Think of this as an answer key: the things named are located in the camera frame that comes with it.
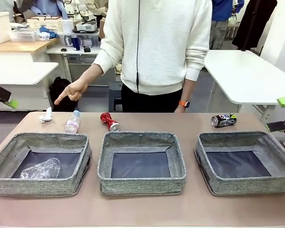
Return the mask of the person's right hand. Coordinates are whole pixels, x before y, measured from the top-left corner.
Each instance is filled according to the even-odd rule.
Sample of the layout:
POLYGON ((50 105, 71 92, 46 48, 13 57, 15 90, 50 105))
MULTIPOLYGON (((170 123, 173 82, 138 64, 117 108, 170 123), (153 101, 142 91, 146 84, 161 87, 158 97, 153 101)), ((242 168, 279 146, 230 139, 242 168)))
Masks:
POLYGON ((87 90, 88 81, 83 79, 78 79, 75 82, 69 84, 63 92, 54 101, 55 105, 58 105, 65 97, 68 97, 71 101, 78 101, 82 93, 87 90))

